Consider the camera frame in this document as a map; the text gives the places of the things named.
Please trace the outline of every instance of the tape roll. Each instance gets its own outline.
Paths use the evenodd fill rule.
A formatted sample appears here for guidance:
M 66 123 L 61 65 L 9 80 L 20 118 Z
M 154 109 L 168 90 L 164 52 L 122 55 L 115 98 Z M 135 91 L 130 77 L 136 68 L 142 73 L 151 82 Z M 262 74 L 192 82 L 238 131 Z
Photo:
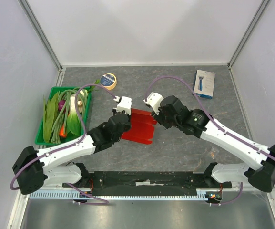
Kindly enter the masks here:
M 112 90 L 117 85 L 116 76 L 112 73 L 104 74 L 100 78 L 100 84 L 108 90 Z

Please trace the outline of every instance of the white plastic base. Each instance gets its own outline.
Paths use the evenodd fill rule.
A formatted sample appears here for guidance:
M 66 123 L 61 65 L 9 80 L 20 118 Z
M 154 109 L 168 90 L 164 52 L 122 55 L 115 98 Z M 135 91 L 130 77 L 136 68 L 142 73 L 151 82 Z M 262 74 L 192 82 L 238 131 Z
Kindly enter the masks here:
M 223 165 L 217 164 L 212 170 L 212 178 L 219 183 L 227 181 L 248 182 L 244 172 L 249 169 L 246 163 Z
M 75 144 L 79 139 L 80 137 L 58 146 L 54 146 L 46 149 L 39 149 L 39 152 L 37 153 L 37 155 L 40 156 L 43 154 L 48 154 L 50 151 L 54 149 L 63 148 L 70 144 Z M 72 146 L 67 149 L 62 149 L 56 153 L 53 153 L 51 155 L 41 158 L 40 162 L 44 163 L 44 166 L 43 166 L 44 174 L 47 174 L 48 171 L 54 169 L 58 165 L 69 162 L 77 157 L 93 154 L 96 148 L 93 145 L 93 143 L 94 143 L 93 139 L 90 136 L 86 135 L 83 141 L 81 141 L 79 144 L 76 144 L 75 146 Z
M 132 105 L 132 99 L 129 97 L 123 96 L 115 109 L 117 112 L 124 111 L 126 115 L 131 115 L 131 105 Z
M 76 165 L 58 166 L 48 170 L 45 175 L 48 176 L 44 181 L 43 188 L 62 187 L 62 183 L 75 184 L 81 179 L 81 171 Z
M 153 111 L 158 115 L 159 114 L 158 108 L 160 107 L 161 101 L 163 99 L 164 98 L 160 94 L 151 92 L 150 95 L 147 97 L 147 101 L 144 100 L 144 103 L 152 107 Z

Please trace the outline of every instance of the gray wall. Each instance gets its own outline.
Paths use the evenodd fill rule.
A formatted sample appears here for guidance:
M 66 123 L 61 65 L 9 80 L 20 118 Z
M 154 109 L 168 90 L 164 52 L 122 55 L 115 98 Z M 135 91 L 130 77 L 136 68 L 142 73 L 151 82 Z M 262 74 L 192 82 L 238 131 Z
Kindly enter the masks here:
M 57 78 L 50 57 L 16 0 L 0 0 L 0 229 L 6 228 L 16 192 L 11 170 L 32 145 L 42 98 Z
M 233 67 L 252 135 L 256 141 L 275 144 L 275 0 Z
M 226 64 L 261 0 L 28 0 L 63 65 Z

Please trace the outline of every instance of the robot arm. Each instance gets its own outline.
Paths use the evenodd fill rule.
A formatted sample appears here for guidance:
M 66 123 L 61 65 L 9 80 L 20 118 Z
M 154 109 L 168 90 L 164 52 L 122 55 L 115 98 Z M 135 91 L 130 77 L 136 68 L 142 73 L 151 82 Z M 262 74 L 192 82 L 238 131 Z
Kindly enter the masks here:
M 222 131 L 206 116 L 204 111 L 199 109 L 189 111 L 173 95 L 163 98 L 158 93 L 151 93 L 147 101 L 144 102 L 153 109 L 153 118 L 166 129 L 175 126 L 186 135 L 194 135 L 212 142 L 244 161 L 244 163 L 233 165 L 211 163 L 205 173 L 208 173 L 214 180 L 219 183 L 248 181 L 261 191 L 272 191 L 275 183 L 275 162 L 242 141 L 248 142 L 274 157 L 275 145 L 268 148 L 258 144 L 213 119 L 224 129 Z
M 131 128 L 130 116 L 132 100 L 128 97 L 117 97 L 117 107 L 114 115 L 107 122 L 88 131 L 83 140 L 81 137 L 58 146 L 35 150 L 33 146 L 25 148 L 13 166 L 15 174 L 31 160 L 45 155 L 37 160 L 18 176 L 17 182 L 22 194 L 30 194 L 41 187 L 62 186 L 62 183 L 76 183 L 88 172 L 82 163 L 72 166 L 59 166 L 77 157 L 90 155 L 111 147 L 121 139 L 123 132 Z

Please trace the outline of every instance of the wire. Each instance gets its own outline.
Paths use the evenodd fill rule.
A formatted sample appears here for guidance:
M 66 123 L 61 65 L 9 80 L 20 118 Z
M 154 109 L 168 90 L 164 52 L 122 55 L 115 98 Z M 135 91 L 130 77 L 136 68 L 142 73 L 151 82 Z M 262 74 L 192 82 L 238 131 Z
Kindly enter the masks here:
M 94 190 L 94 182 L 93 182 L 93 179 L 90 179 L 90 190 L 91 190 L 91 192 L 93 192 L 93 190 Z
M 243 182 L 241 182 L 239 193 L 238 193 L 238 195 L 234 199 L 229 200 L 229 201 L 224 202 L 224 203 L 210 204 L 210 206 L 212 206 L 212 205 L 214 205 L 214 206 L 222 206 L 222 205 L 226 205 L 226 204 L 232 204 L 232 203 L 234 203 L 236 200 L 238 200 L 240 198 L 240 196 L 242 195 L 242 192 L 243 192 Z
M 215 198 L 215 197 L 212 197 L 212 199 L 214 199 L 214 200 L 218 201 L 219 203 L 221 203 L 222 200 L 223 200 L 223 192 L 221 192 L 220 195 L 221 195 L 221 199 L 217 199 L 217 198 Z
M 105 87 L 103 87 L 103 86 L 101 86 L 101 85 L 99 85 L 99 84 L 88 83 L 88 84 L 82 86 L 81 88 L 79 88 L 79 90 L 77 91 L 76 96 L 75 96 L 75 109 L 76 109 L 77 116 L 78 116 L 78 118 L 79 118 L 79 120 L 80 120 L 80 123 L 81 123 L 81 125 L 82 125 L 82 128 L 83 128 L 83 135 L 82 135 L 82 137 L 79 137 L 79 138 L 78 138 L 78 141 L 75 142 L 75 143 L 73 143 L 73 144 L 70 144 L 70 145 L 68 145 L 68 146 L 63 146 L 63 147 L 60 147 L 60 148 L 58 148 L 58 149 L 54 149 L 54 150 L 48 152 L 49 155 L 51 155 L 51 154 L 53 154 L 53 153 L 56 153 L 56 152 L 58 152 L 58 151 L 61 151 L 61 150 L 63 150 L 63 149 L 68 149 L 68 148 L 70 148 L 70 147 L 72 147 L 72 146 L 75 146 L 76 144 L 79 144 L 81 141 L 84 140 L 84 138 L 85 138 L 85 136 L 86 136 L 86 128 L 85 128 L 85 125 L 84 125 L 84 121 L 83 121 L 83 119 L 82 119 L 82 117 L 81 117 L 81 115 L 80 115 L 80 112 L 79 112 L 79 108 L 78 108 L 77 102 L 78 102 L 78 95 L 79 95 L 80 91 L 81 91 L 82 89 L 84 89 L 85 87 L 89 87 L 89 86 L 97 86 L 97 87 L 100 87 L 100 88 L 104 89 L 107 93 L 109 93 L 114 99 L 116 98 L 116 96 L 115 96 L 112 92 L 110 92 L 108 89 L 106 89 Z M 34 158 L 33 160 L 31 160 L 30 162 L 28 162 L 26 165 L 24 165 L 24 166 L 14 175 L 14 177 L 13 177 L 11 183 L 10 183 L 10 189 L 11 189 L 11 190 L 18 190 L 18 189 L 20 189 L 20 187 L 14 187 L 14 186 L 13 186 L 13 185 L 14 185 L 14 182 L 15 182 L 16 179 L 19 177 L 19 175 L 20 175 L 26 168 L 28 168 L 30 165 L 32 165 L 33 163 L 35 163 L 35 162 L 37 162 L 38 160 L 42 159 L 42 158 L 45 157 L 46 155 L 47 155 L 47 154 L 43 154 L 43 155 L 41 155 L 41 156 L 38 156 L 38 157 Z
M 220 184 L 220 191 L 218 192 L 218 194 L 222 194 L 222 190 L 223 190 L 223 185 Z
M 105 199 L 100 199 L 100 198 L 98 198 L 98 197 L 94 197 L 94 196 L 92 196 L 92 195 L 90 195 L 90 194 L 87 194 L 87 193 L 81 191 L 80 189 L 76 188 L 74 185 L 72 185 L 72 184 L 70 184 L 70 183 L 66 183 L 66 184 L 67 184 L 68 186 L 70 186 L 71 188 L 75 189 L 76 191 L 80 192 L 80 193 L 81 193 L 82 195 L 84 195 L 84 196 L 87 196 L 87 197 L 89 197 L 89 198 L 92 198 L 92 199 L 101 201 L 101 203 L 80 203 L 80 204 L 84 204 L 84 205 L 107 205 L 107 204 L 109 204 L 109 201 L 107 201 L 107 200 L 105 200 Z
M 72 163 L 73 165 L 75 164 L 75 162 L 70 161 L 69 163 L 66 164 L 66 166 L 68 166 L 70 163 Z
M 232 133 L 227 132 L 227 131 L 226 131 L 225 129 L 223 129 L 218 123 L 216 123 L 216 122 L 214 121 L 214 119 L 209 115 L 209 113 L 207 112 L 207 110 L 204 108 L 204 106 L 202 105 L 202 103 L 201 103 L 199 97 L 198 97 L 197 94 L 193 91 L 193 89 L 191 88 L 191 86 L 189 86 L 189 84 L 187 84 L 183 79 L 181 79 L 181 78 L 179 78 L 179 77 L 176 77 L 176 76 L 160 76 L 160 77 L 154 79 L 154 80 L 150 83 L 150 85 L 148 86 L 148 88 L 147 88 L 147 90 L 146 90 L 146 92 L 145 92 L 145 95 L 144 95 L 145 101 L 147 101 L 147 96 L 148 96 L 148 94 L 149 94 L 149 91 L 150 91 L 150 88 L 152 87 L 152 85 L 153 85 L 154 83 L 156 83 L 157 81 L 161 80 L 161 79 L 168 79 L 168 78 L 169 78 L 169 79 L 175 79 L 175 80 L 178 80 L 178 81 L 182 82 L 182 83 L 192 92 L 192 94 L 193 94 L 194 97 L 196 98 L 197 102 L 199 103 L 200 107 L 202 108 L 202 110 L 204 111 L 204 113 L 206 114 L 206 116 L 209 118 L 209 120 L 212 121 L 212 123 L 213 123 L 219 130 L 221 130 L 224 134 L 229 135 L 230 137 L 236 139 L 237 141 L 243 143 L 244 145 L 251 147 L 253 150 L 255 150 L 255 151 L 257 151 L 257 152 L 259 152 L 259 153 L 261 153 L 261 154 L 267 156 L 268 158 L 272 159 L 273 161 L 275 161 L 275 157 L 273 157 L 272 155 L 268 154 L 267 152 L 263 151 L 262 149 L 260 149 L 260 148 L 258 148 L 258 147 L 256 147 L 256 146 L 254 146 L 253 144 L 250 144 L 249 142 L 246 142 L 245 140 L 243 140 L 243 139 L 241 139 L 241 138 L 239 138 L 239 137 L 233 135 Z

